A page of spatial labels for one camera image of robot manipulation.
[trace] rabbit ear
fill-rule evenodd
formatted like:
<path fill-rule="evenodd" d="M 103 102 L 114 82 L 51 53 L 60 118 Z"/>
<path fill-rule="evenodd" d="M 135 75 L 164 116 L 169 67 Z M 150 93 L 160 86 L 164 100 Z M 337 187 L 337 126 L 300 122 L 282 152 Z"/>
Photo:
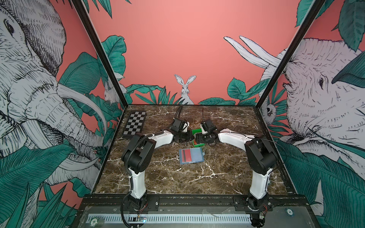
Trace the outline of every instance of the rabbit ear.
<path fill-rule="evenodd" d="M 179 83 L 180 85 L 184 85 L 184 80 L 177 74 L 175 74 L 175 78 L 177 80 L 177 83 Z"/>
<path fill-rule="evenodd" d="M 189 85 L 190 83 L 192 83 L 194 80 L 196 79 L 196 76 L 190 76 L 190 78 L 188 79 L 188 81 L 186 82 L 187 85 Z"/>

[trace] red wire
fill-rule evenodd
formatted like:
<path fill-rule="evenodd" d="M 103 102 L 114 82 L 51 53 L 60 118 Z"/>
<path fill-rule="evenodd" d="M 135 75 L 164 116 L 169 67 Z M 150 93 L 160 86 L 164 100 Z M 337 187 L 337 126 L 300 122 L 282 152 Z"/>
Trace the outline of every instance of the red wire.
<path fill-rule="evenodd" d="M 265 207 L 265 209 L 266 209 L 266 211 L 264 211 L 265 212 L 265 215 L 266 215 L 266 213 L 268 212 L 268 208 L 266 207 L 266 205 L 264 204 L 264 207 Z"/>
<path fill-rule="evenodd" d="M 142 211 L 147 207 L 147 204 L 148 203 L 146 203 L 146 205 L 140 210 L 140 212 L 139 212 L 139 214 L 138 214 L 138 216 L 137 216 L 137 218 L 139 218 L 139 215 L 142 213 Z"/>

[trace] checkerboard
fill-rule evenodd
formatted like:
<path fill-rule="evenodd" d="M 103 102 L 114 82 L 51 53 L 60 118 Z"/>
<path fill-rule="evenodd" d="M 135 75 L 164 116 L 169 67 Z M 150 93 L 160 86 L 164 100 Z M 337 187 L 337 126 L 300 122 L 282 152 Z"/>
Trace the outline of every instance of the checkerboard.
<path fill-rule="evenodd" d="M 132 138 L 136 132 L 141 132 L 143 124 L 146 120 L 146 112 L 144 111 L 132 111 L 127 120 L 126 127 L 123 131 L 123 138 Z"/>

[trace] marble tabletop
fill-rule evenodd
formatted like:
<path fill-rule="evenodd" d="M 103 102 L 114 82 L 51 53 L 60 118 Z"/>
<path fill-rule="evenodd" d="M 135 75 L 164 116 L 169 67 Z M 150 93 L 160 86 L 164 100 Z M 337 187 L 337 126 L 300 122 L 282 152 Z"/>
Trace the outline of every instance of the marble tabletop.
<path fill-rule="evenodd" d="M 158 132 L 166 128 L 178 106 L 130 105 L 117 133 L 111 153 L 106 160 L 95 193 L 127 193 L 129 182 L 121 156 L 129 143 L 121 135 L 131 111 L 146 111 L 142 133 Z M 189 121 L 191 129 L 200 128 L 203 119 L 210 118 L 217 127 L 229 128 L 245 134 L 262 133 L 252 107 L 184 106 L 181 119 Z M 192 142 L 171 143 L 155 149 L 145 172 L 147 193 L 161 194 L 247 194 L 251 186 L 252 169 L 246 153 L 232 145 L 205 145 L 204 162 L 181 165 L 178 150 L 193 148 Z M 270 176 L 268 192 L 286 195 L 279 169 Z"/>

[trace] white vent grille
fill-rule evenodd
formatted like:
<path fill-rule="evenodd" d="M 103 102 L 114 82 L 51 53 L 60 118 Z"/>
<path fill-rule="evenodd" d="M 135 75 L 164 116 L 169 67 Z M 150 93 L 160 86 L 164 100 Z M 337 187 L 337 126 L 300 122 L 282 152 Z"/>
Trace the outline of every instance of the white vent grille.
<path fill-rule="evenodd" d="M 137 214 L 124 214 L 126 221 L 130 223 L 231 223 L 250 224 L 250 215 L 247 214 L 141 214 L 137 221 Z M 121 215 L 118 214 L 89 214 L 86 223 L 94 217 L 104 219 L 104 223 L 123 223 Z"/>

